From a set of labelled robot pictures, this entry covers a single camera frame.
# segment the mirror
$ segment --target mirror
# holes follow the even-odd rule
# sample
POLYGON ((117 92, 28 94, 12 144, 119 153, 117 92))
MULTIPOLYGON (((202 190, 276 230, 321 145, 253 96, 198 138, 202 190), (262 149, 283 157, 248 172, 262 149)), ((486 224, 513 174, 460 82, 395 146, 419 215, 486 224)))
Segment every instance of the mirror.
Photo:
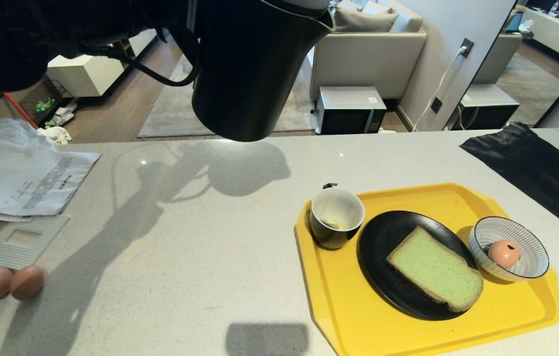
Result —
POLYGON ((559 1, 519 0, 451 115, 450 130, 536 126, 559 97, 559 1))

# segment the black plate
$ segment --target black plate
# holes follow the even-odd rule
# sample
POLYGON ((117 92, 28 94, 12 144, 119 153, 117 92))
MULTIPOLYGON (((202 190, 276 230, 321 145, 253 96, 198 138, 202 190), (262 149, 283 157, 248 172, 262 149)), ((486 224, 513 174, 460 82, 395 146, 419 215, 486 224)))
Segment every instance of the black plate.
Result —
POLYGON ((380 214, 369 221, 358 240, 358 261, 367 281, 381 297, 414 317, 448 320, 466 313, 449 311, 446 304, 433 302, 387 263, 386 258, 390 252, 416 226, 423 227, 437 241, 462 256, 469 267, 476 269, 469 249, 446 226, 421 214, 394 211, 380 214))

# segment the beige sofa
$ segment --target beige sofa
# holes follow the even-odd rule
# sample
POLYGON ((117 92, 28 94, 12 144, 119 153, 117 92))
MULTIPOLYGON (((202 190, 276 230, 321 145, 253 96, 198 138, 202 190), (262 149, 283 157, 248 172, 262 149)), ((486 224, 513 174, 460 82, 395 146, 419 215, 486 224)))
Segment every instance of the beige sofa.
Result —
POLYGON ((514 57, 523 41, 521 34, 500 34, 483 60, 473 84, 494 84, 514 57))
POLYGON ((321 86, 374 86, 383 99, 400 99, 427 35, 405 32, 422 18, 392 0, 379 0, 399 14, 390 32, 329 34, 311 50, 302 71, 314 101, 321 86))

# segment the gray rug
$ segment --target gray rug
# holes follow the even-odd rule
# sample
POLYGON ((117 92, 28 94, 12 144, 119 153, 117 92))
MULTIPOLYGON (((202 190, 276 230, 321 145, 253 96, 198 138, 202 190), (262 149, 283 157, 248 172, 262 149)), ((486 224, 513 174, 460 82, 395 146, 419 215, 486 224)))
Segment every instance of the gray rug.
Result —
MULTIPOLYGON (((173 70, 170 79, 180 81, 190 71, 191 64, 183 56, 173 70)), ((214 133, 205 128, 196 117, 191 107, 192 93, 191 84, 181 88, 166 86, 157 103, 154 104, 139 137, 213 135, 214 133)), ((312 103, 306 92, 306 83, 302 72, 299 72, 275 131, 314 130, 317 126, 317 117, 310 114, 311 108, 312 103)))
POLYGON ((497 86, 520 106, 509 122, 519 121, 533 126, 559 96, 559 79, 515 53, 497 86))

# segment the cushion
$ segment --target cushion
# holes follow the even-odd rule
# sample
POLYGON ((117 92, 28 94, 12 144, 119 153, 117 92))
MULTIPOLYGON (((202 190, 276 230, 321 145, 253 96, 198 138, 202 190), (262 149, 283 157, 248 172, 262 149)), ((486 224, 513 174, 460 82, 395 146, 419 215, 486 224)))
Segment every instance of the cushion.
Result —
POLYGON ((518 13, 518 11, 516 9, 514 9, 514 10, 512 10, 512 12, 510 12, 510 16, 508 16, 508 19, 503 24, 503 28, 501 29, 502 34, 505 34, 508 31, 508 26, 510 26, 510 22, 512 22, 512 20, 514 20, 517 13, 518 13))
POLYGON ((407 7, 393 0, 378 0, 380 5, 394 7, 392 13, 399 14, 396 22, 391 28, 391 32, 419 32, 422 27, 422 17, 414 13, 407 7))
POLYGON ((336 8, 337 9, 352 10, 352 11, 361 11, 363 9, 362 6, 360 6, 358 4, 354 4, 352 2, 352 0, 343 0, 342 2, 339 2, 338 4, 336 4, 336 8))
POLYGON ((370 13, 370 14, 384 14, 384 13, 392 13, 393 7, 391 6, 384 6, 381 4, 377 4, 373 1, 368 1, 367 4, 363 7, 363 13, 370 13))
POLYGON ((336 9, 334 32, 389 32, 398 14, 370 14, 336 9))

